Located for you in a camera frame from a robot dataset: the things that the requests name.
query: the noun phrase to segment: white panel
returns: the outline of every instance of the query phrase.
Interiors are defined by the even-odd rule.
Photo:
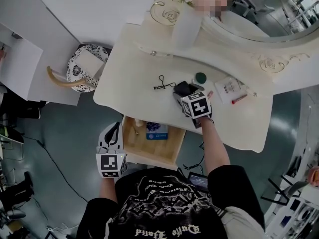
[[[153,0],[42,0],[81,42],[113,45],[125,22],[141,24]]]
[[[66,74],[67,62],[79,42],[48,11],[41,0],[0,0],[0,23],[43,50],[36,68],[28,68],[33,75],[31,86],[25,86],[24,98],[76,105],[80,94],[59,87],[46,73],[46,67]]]
[[[319,188],[307,185],[300,195],[303,199],[319,206]]]
[[[27,100],[28,90],[41,55],[42,50],[27,40],[16,40],[3,60],[0,70],[1,82]]]

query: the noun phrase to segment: green bottle cap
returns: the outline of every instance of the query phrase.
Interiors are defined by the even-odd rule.
[[[207,80],[207,77],[204,73],[197,73],[195,75],[196,81],[200,84],[204,84]]]

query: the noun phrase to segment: white desk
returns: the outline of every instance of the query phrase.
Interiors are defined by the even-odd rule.
[[[214,82],[226,74],[202,63],[174,56],[152,57],[134,44],[138,25],[126,24],[117,40],[94,94],[94,101],[140,120],[180,127],[196,133],[191,119],[186,118],[172,97],[173,89],[154,90],[164,83],[191,82],[197,72],[207,75],[203,85],[213,90],[213,119],[224,144],[241,150],[261,152],[268,131],[273,98],[248,95],[235,105],[223,105]]]

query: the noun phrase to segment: white vanity table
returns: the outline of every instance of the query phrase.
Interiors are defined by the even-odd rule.
[[[164,82],[191,82],[197,72],[207,75],[203,85],[214,91],[211,98],[213,119],[222,141],[231,147],[261,152],[270,121],[273,97],[249,95],[235,105],[223,105],[214,82],[224,72],[194,60],[177,56],[157,57],[141,51],[135,44],[141,26],[126,24],[105,66],[94,101],[132,118],[159,122],[201,133],[186,118],[173,99],[171,87],[154,90]]]
[[[168,8],[158,13],[163,18],[167,13],[174,16],[176,11],[183,12],[186,6],[174,0],[165,2]],[[160,2],[162,9],[165,2]],[[319,24],[292,37],[269,37],[247,19],[226,12],[222,22],[203,17],[194,44],[179,49],[172,43],[174,26],[155,19],[152,8],[141,25],[123,27],[94,94],[96,103],[135,119],[201,133],[181,113],[171,87],[154,90],[153,86],[160,85],[159,75],[164,75],[165,84],[178,84],[190,83],[197,72],[203,72],[207,75],[204,88],[215,93],[211,98],[212,117],[224,144],[261,152],[273,95],[319,82],[314,80],[319,79],[319,73],[313,67],[302,67],[316,53]],[[247,87],[248,96],[235,105],[223,104],[214,85],[229,75]]]

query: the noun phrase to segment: floor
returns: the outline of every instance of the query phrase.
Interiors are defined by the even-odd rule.
[[[280,37],[291,34],[288,20],[283,11],[283,5],[280,0],[265,0],[265,4],[273,7],[275,10],[270,13],[258,12],[258,27],[268,34],[270,37]],[[231,11],[242,15],[245,9],[241,6],[231,7]],[[248,13],[246,17],[249,21],[255,23],[255,18],[252,13]]]
[[[227,147],[231,163],[245,167],[259,199],[268,187],[268,177],[284,173],[289,165],[297,138],[300,105],[300,91],[274,96],[271,122],[262,153]],[[118,112],[95,104],[93,94],[82,94],[77,107],[49,103],[43,108],[41,119],[20,119],[18,129],[44,143],[69,183],[81,196],[90,200],[98,195],[101,180],[95,160],[98,135],[106,126],[121,119]],[[186,134],[177,160],[180,167],[183,164],[194,165],[201,160],[203,151],[198,147],[201,141],[201,135]],[[45,150],[36,141],[26,139],[23,160],[12,160],[20,158],[18,144],[14,145],[14,150],[4,151],[4,169],[10,171],[15,168],[17,182],[23,180],[25,171],[29,171],[34,184],[34,197],[41,206],[39,208],[31,199],[21,207],[27,213],[23,219],[25,225],[38,238],[45,237],[46,226],[61,229],[65,228],[62,223],[69,228],[77,226],[86,202],[65,183]],[[13,173],[8,177],[12,181]],[[269,203],[260,200],[260,204],[265,212]],[[55,230],[59,238],[75,233],[76,228]]]

